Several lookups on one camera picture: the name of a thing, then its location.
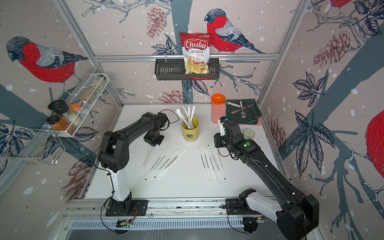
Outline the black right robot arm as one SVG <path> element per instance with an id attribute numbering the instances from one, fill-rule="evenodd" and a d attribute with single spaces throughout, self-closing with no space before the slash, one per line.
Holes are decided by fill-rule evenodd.
<path id="1" fill-rule="evenodd" d="M 253 170 L 276 198 L 271 200 L 254 189 L 247 189 L 239 195 L 241 210 L 266 216 L 278 225 L 288 240 L 301 240 L 317 228 L 319 201 L 313 195 L 306 196 L 289 182 L 254 140 L 245 139 L 237 122 L 221 117 L 218 124 L 220 132 L 214 135 L 215 148 L 226 148 L 234 160 L 240 160 Z"/>

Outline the pink tray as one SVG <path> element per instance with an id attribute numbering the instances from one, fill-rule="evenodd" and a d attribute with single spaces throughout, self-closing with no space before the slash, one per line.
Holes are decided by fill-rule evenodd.
<path id="1" fill-rule="evenodd" d="M 226 104 L 215 105 L 212 104 L 212 121 L 218 123 L 220 117 L 226 117 Z"/>

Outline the orange spice jar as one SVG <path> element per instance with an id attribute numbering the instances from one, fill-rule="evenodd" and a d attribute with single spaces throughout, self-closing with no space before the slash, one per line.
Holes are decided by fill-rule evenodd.
<path id="1" fill-rule="evenodd" d="M 47 123 L 51 128 L 57 131 L 67 131 L 70 134 L 73 134 L 76 131 L 76 128 L 70 122 L 58 115 L 49 116 L 47 118 Z"/>

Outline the orange bowl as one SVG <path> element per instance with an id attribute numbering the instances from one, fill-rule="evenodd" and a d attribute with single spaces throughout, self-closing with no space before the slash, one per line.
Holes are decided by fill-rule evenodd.
<path id="1" fill-rule="evenodd" d="M 226 98 L 222 94 L 214 94 L 211 99 L 212 103 L 215 105 L 221 105 L 226 101 Z"/>

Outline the Chuba cassava chips bag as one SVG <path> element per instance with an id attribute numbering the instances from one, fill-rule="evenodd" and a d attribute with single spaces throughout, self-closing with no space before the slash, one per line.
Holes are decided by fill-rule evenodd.
<path id="1" fill-rule="evenodd" d="M 186 74 L 208 74 L 210 34 L 180 33 Z"/>

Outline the yellow straw cup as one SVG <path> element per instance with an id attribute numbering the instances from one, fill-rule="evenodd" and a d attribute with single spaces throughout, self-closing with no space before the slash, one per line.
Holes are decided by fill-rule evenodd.
<path id="1" fill-rule="evenodd" d="M 182 121 L 182 132 L 186 141 L 194 142 L 198 139 L 199 136 L 199 126 L 200 121 L 197 117 L 192 119 L 193 129 L 188 129 L 187 125 Z"/>

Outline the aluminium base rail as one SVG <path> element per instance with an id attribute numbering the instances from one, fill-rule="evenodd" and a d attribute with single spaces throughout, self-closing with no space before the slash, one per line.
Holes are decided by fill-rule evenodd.
<path id="1" fill-rule="evenodd" d="M 275 198 L 255 197 L 255 210 L 242 210 L 237 198 L 136 199 L 127 216 L 104 200 L 78 200 L 65 209 L 60 227 L 70 230 L 128 231 L 244 228 L 277 220 Z"/>

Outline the bundle wrapped straws in cup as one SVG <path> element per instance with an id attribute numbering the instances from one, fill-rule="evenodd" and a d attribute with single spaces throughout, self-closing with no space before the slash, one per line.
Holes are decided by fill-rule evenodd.
<path id="1" fill-rule="evenodd" d="M 193 130 L 196 128 L 193 124 L 195 108 L 196 108 L 195 105 L 188 105 L 187 108 L 182 107 L 182 109 L 184 110 L 184 113 L 182 113 L 180 109 L 175 110 L 175 113 L 182 120 L 182 123 L 188 130 Z"/>

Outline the green mat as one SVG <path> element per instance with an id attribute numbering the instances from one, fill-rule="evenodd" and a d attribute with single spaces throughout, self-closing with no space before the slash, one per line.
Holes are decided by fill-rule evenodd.
<path id="1" fill-rule="evenodd" d="M 244 112 L 246 117 L 241 117 L 241 108 L 236 108 L 230 105 L 226 105 L 226 117 L 231 121 L 236 121 L 241 125 L 261 125 L 262 113 L 259 109 L 255 99 L 243 99 L 243 100 L 226 100 L 240 105 L 240 101 L 243 102 Z"/>

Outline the black lid spice jar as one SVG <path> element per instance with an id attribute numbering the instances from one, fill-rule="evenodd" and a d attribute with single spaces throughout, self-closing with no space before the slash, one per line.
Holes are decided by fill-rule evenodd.
<path id="1" fill-rule="evenodd" d="M 48 109 L 57 115 L 64 116 L 70 110 L 65 100 L 55 100 L 48 105 Z"/>

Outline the black wall basket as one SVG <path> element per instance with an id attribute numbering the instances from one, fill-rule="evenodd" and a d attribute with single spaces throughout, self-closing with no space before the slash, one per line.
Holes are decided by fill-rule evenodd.
<path id="1" fill-rule="evenodd" d="M 220 76 L 219 59 L 208 62 L 208 74 L 187 74 L 183 59 L 156 59 L 155 75 L 159 81 L 218 80 Z"/>

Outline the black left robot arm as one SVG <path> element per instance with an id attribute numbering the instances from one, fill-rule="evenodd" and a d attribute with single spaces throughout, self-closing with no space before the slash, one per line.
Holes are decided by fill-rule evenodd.
<path id="1" fill-rule="evenodd" d="M 106 170 L 111 177 L 113 193 L 106 210 L 107 217 L 144 216 L 147 200 L 132 200 L 132 192 L 128 186 L 125 171 L 130 159 L 129 146 L 141 135 L 150 146 L 160 145 L 164 136 L 161 129 L 169 122 L 164 113 L 145 113 L 139 120 L 128 127 L 112 132 L 107 131 L 103 136 L 98 153 L 98 160 L 102 170 Z"/>

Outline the metal spoon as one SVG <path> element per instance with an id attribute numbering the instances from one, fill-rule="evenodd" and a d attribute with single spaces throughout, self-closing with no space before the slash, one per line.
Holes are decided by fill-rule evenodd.
<path id="1" fill-rule="evenodd" d="M 240 105 L 241 105 L 241 117 L 244 119 L 247 115 L 244 112 L 244 107 L 243 107 L 243 102 L 242 101 L 240 101 Z"/>

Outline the straw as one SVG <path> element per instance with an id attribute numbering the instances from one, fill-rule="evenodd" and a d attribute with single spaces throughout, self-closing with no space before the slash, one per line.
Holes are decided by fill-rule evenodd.
<path id="1" fill-rule="evenodd" d="M 149 170 L 149 172 L 146 174 L 145 176 L 145 181 L 148 180 L 151 176 L 151 174 L 153 173 L 153 171 L 158 167 L 158 165 L 160 164 L 160 162 L 165 158 L 166 154 L 169 152 L 169 148 L 166 148 L 166 150 L 161 154 L 161 156 L 156 160 L 156 162 L 154 163 L 154 165 L 151 167 L 151 169 Z"/>
<path id="2" fill-rule="evenodd" d="M 156 178 L 159 178 L 160 175 L 166 170 L 168 169 L 177 159 L 180 158 L 181 155 L 183 155 L 184 153 L 186 152 L 186 150 L 180 150 L 180 153 L 178 154 L 178 156 L 176 158 L 174 158 L 171 163 L 156 177 Z"/>
<path id="3" fill-rule="evenodd" d="M 215 157 L 213 151 L 211 150 L 211 147 L 210 147 L 209 145 L 208 145 L 207 147 L 208 147 L 208 151 L 210 152 L 210 155 L 211 155 L 212 158 L 213 158 L 213 161 L 214 161 L 214 163 L 215 163 L 216 168 L 218 169 L 218 171 L 219 171 L 221 177 L 223 178 L 223 180 L 225 180 L 224 175 L 223 175 L 223 173 L 222 173 L 222 171 L 221 171 L 221 169 L 220 169 L 220 167 L 219 167 L 219 165 L 218 165 L 217 159 L 216 159 L 216 157 Z"/>
<path id="4" fill-rule="evenodd" d="M 152 178 L 154 176 L 154 174 L 158 171 L 158 169 L 162 166 L 162 164 L 166 161 L 166 158 L 167 156 L 170 154 L 172 149 L 169 150 L 169 152 L 166 154 L 165 158 L 160 162 L 160 164 L 158 165 L 158 167 L 153 171 L 153 173 L 151 174 L 150 178 Z"/>
<path id="5" fill-rule="evenodd" d="M 218 182 L 219 183 L 219 179 L 218 179 L 218 177 L 217 177 L 217 172 L 216 172 L 216 170 L 215 170 L 215 167 L 214 167 L 214 165 L 213 165 L 213 158 L 212 158 L 212 154 L 211 154 L 211 152 L 210 152 L 210 149 L 209 149 L 209 146 L 206 146 L 206 149 L 207 149 L 207 152 L 208 152 L 208 155 L 209 155 L 209 159 L 210 159 L 210 163 L 211 163 L 211 167 L 212 167 L 212 170 L 213 170 L 213 176 L 214 176 L 214 179 L 215 179 L 215 181 L 216 182 Z"/>
<path id="6" fill-rule="evenodd" d="M 212 174 L 211 174 L 211 170 L 210 170 L 210 166 L 209 166 L 209 163 L 208 163 L 208 159 L 207 159 L 207 155 L 206 155 L 206 152 L 205 152 L 205 147 L 203 146 L 203 155 L 204 155 L 204 158 L 205 158 L 205 161 L 206 161 L 206 165 L 207 165 L 207 171 L 208 171 L 208 175 L 209 175 L 209 178 L 210 178 L 210 181 L 213 182 L 214 179 L 212 177 Z"/>
<path id="7" fill-rule="evenodd" d="M 223 180 L 226 180 L 225 170 L 224 170 L 224 167 L 223 167 L 223 164 L 222 164 L 221 155 L 219 153 L 219 149 L 218 148 L 217 148 L 217 153 L 218 153 L 218 157 L 219 157 L 219 163 L 220 163 L 220 167 L 221 167 L 221 173 L 222 173 L 222 176 L 223 176 Z"/>
<path id="8" fill-rule="evenodd" d="M 207 169 L 207 167 L 206 167 L 206 163 L 205 163 L 205 161 L 204 161 L 204 159 L 203 159 L 203 155 L 202 155 L 202 152 L 201 152 L 200 147 L 198 147 L 198 150 L 199 150 L 200 158 L 201 158 L 201 160 L 202 160 L 203 167 L 204 167 L 204 170 L 205 170 L 205 172 L 206 172 L 208 181 L 210 182 L 210 181 L 211 181 L 211 177 L 210 177 L 209 172 L 208 172 L 208 169 Z"/>
<path id="9" fill-rule="evenodd" d="M 154 148 L 155 148 L 155 147 L 152 147 L 151 150 L 150 150 L 150 152 L 148 153 L 148 155 L 147 155 L 147 157 L 146 157 L 146 159 L 145 159 L 145 161 L 144 161 L 144 163 L 143 163 L 143 166 L 142 166 L 142 168 L 141 168 L 139 174 L 141 174 L 141 173 L 143 172 L 144 168 L 146 167 L 146 164 L 147 164 L 147 162 L 148 162 L 148 160 L 149 160 L 149 158 L 150 158 L 150 156 L 151 156 L 151 154 L 152 154 Z"/>
<path id="10" fill-rule="evenodd" d="M 176 150 L 165 162 L 164 164 L 158 169 L 158 171 L 154 174 L 154 178 L 156 178 L 170 163 L 171 161 L 178 156 L 180 153 L 180 150 Z"/>

